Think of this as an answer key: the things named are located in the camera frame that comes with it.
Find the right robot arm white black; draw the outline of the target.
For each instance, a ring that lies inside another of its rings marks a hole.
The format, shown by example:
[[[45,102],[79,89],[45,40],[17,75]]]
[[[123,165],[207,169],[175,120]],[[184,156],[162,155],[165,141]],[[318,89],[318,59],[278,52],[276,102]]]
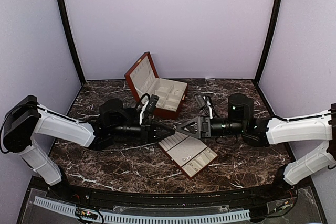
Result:
[[[242,140],[254,147],[268,147],[285,142],[320,140],[313,151],[295,162],[280,167],[268,195],[280,199],[288,189],[317,171],[335,168],[335,104],[317,114],[297,118],[255,118],[253,100],[241,93],[228,98],[228,117],[212,114],[197,116],[176,129],[178,132],[198,139],[240,135]]]

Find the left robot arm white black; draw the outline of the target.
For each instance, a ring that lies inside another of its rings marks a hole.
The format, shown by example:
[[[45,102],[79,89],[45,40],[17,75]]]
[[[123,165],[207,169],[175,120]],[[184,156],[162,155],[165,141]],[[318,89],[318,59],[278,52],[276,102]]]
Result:
[[[66,175],[33,139],[35,134],[66,140],[90,150],[101,151],[113,143],[117,135],[135,137],[153,143],[175,131],[152,119],[159,100],[157,95],[145,94],[144,105],[125,108],[123,102],[113,98],[99,108],[99,115],[87,121],[73,119],[54,112],[28,95],[4,117],[1,125],[1,152],[17,153],[44,181],[53,187],[63,201],[74,197],[74,189],[66,183]]]

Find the red jewelry tray cream insert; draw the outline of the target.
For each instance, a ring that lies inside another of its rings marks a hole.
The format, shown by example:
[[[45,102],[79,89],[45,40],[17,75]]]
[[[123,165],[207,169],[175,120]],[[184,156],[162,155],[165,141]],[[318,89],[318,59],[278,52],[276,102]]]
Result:
[[[218,155],[201,140],[180,132],[159,141],[159,147],[189,179],[194,178]]]

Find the red wooden jewelry box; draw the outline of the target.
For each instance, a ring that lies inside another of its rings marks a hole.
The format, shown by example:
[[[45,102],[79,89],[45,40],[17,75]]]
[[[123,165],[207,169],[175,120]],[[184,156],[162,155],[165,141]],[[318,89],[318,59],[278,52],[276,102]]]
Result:
[[[157,95],[159,100],[154,115],[165,119],[178,119],[188,84],[160,78],[149,52],[145,52],[124,77],[136,101],[145,93]]]

